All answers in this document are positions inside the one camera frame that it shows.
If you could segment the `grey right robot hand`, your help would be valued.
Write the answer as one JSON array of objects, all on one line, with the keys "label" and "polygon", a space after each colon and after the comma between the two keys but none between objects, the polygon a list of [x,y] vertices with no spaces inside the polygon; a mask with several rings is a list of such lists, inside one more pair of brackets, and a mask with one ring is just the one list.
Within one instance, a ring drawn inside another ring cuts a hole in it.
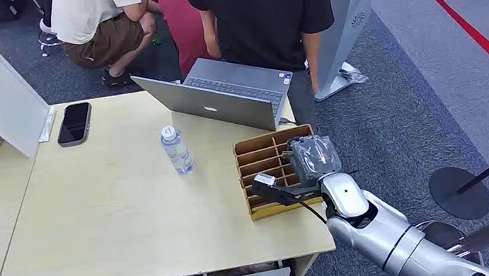
[{"label": "grey right robot hand", "polygon": [[335,146],[327,136],[292,137],[287,140],[285,154],[303,188],[315,186],[322,177],[340,172],[343,167]]}]

